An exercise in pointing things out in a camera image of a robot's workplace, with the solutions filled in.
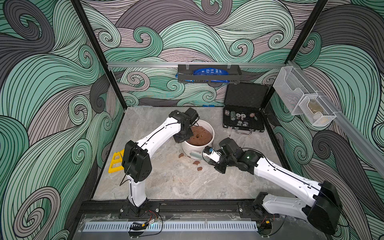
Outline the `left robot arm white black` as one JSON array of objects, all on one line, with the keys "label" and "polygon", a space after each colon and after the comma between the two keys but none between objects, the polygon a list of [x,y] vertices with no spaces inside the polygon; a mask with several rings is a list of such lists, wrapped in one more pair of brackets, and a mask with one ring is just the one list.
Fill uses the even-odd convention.
[{"label": "left robot arm white black", "polygon": [[191,127],[198,119],[195,109],[189,108],[184,113],[174,110],[148,136],[137,142],[130,140],[126,143],[122,166],[130,187],[128,200],[134,208],[139,209],[147,200],[145,180],[152,171],[151,158],[154,153],[170,138],[177,144],[189,140],[193,136]]}]

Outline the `white ceramic pot with mud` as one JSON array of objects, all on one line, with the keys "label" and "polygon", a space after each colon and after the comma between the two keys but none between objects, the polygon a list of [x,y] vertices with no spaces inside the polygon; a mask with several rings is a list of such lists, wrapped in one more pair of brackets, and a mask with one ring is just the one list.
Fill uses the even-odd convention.
[{"label": "white ceramic pot with mud", "polygon": [[192,159],[190,157],[190,152],[202,152],[205,147],[212,147],[215,138],[213,127],[206,121],[198,120],[191,129],[194,135],[189,140],[182,143],[183,153],[190,159]]}]

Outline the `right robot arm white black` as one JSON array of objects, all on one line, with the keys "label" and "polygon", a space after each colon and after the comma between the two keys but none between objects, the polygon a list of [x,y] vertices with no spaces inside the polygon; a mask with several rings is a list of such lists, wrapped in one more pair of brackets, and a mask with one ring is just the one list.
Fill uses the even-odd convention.
[{"label": "right robot arm white black", "polygon": [[228,167],[266,179],[293,194],[292,198],[262,194],[256,205],[270,215],[283,214],[307,221],[327,235],[337,232],[342,203],[336,186],[299,176],[269,160],[252,148],[241,148],[231,138],[222,140],[220,149],[206,147],[202,157],[215,170],[225,174]]}]

